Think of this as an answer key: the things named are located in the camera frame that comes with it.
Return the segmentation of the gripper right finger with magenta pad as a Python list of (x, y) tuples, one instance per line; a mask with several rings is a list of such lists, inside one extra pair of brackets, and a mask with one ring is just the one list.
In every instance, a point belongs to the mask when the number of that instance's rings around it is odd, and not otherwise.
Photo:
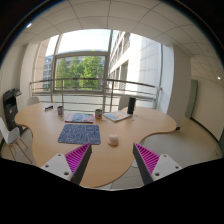
[(133, 155), (145, 185), (182, 169), (169, 155), (159, 155), (137, 143), (133, 144)]

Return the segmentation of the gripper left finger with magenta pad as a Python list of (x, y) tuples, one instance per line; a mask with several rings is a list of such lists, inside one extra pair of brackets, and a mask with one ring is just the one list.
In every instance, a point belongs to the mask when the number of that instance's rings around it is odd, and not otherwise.
[(42, 169), (79, 185), (92, 154), (92, 145), (84, 144), (67, 154), (58, 153)]

